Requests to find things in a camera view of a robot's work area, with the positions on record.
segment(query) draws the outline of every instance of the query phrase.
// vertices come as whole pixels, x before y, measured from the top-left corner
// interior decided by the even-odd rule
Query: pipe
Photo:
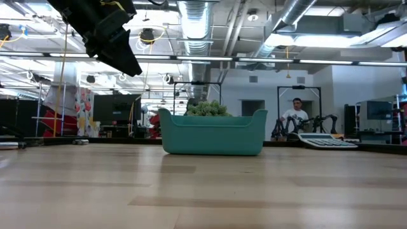
[[[236,45],[236,42],[237,42],[237,38],[239,37],[240,30],[241,30],[242,25],[243,25],[243,22],[244,22],[244,20],[245,20],[245,16],[246,16],[246,14],[247,14],[247,11],[249,10],[250,2],[251,2],[251,0],[247,0],[247,1],[244,3],[242,13],[240,14],[239,22],[238,22],[238,24],[237,24],[237,26],[236,26],[236,31],[235,31],[235,33],[234,33],[234,35],[233,35],[233,39],[232,39],[232,41],[231,41],[230,48],[229,48],[229,50],[228,50],[228,56],[230,56],[230,55],[233,53],[233,50],[235,49],[235,45]]]
[[[235,26],[237,14],[239,11],[239,6],[240,6],[240,1],[236,1],[235,5],[233,6],[233,15],[231,17],[231,20],[230,20],[230,23],[228,26],[228,32],[226,33],[226,37],[224,39],[221,55],[226,55],[226,49],[228,48],[230,36],[231,36],[231,33],[233,32],[233,28]]]
[[[296,24],[316,2],[317,0],[287,0],[286,3],[284,3],[283,9],[274,14],[276,16],[280,15],[280,17],[275,20],[273,20],[273,17],[270,17],[269,19],[272,20],[271,25],[267,25],[272,28],[270,36],[273,32],[287,25]],[[267,39],[270,36],[265,38],[265,42],[258,48],[252,57],[267,58],[270,56],[274,48],[279,45],[272,45],[272,41],[267,42]]]
[[[178,2],[181,14],[181,27],[183,38],[186,39],[207,39],[210,33],[211,4],[206,2],[181,1]],[[185,42],[187,55],[208,56],[209,43],[206,42]],[[206,79],[205,64],[189,64],[190,81],[208,81]],[[192,87],[192,96],[196,98],[205,97],[202,89]]]

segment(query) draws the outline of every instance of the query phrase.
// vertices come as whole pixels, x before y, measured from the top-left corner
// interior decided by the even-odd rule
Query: calculator
[[[335,139],[330,134],[318,133],[302,133],[302,134],[289,134],[289,140],[300,140],[307,146],[320,149],[352,149],[357,148],[357,145]]]

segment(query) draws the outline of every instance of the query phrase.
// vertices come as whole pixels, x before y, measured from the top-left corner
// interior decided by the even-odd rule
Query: dark hair
[[[293,99],[293,102],[295,102],[295,101],[299,101],[300,103],[303,103],[303,101],[300,98]]]

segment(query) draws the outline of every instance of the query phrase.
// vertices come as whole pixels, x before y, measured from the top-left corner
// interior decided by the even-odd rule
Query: white t-shirt
[[[295,120],[298,120],[298,118],[301,118],[302,120],[308,119],[307,112],[303,110],[296,111],[295,109],[289,109],[282,115],[282,117],[287,119],[288,116],[294,118]]]

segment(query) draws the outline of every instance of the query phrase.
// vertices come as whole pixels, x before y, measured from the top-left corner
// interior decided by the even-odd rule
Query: ceiling duct
[[[193,41],[185,42],[187,55],[208,56],[210,44],[205,41],[210,33],[210,14],[211,4],[200,1],[181,1],[178,2],[179,12],[181,14],[181,27],[183,29],[184,39]],[[205,76],[206,64],[189,64],[190,81],[208,81]],[[204,98],[206,95],[202,90],[191,88],[191,96],[195,98]]]
[[[273,52],[273,32],[288,25],[296,24],[304,14],[313,6],[317,0],[287,0],[281,11],[274,13],[267,21],[265,34],[270,34],[265,38],[265,42],[252,55],[252,57],[267,58]]]

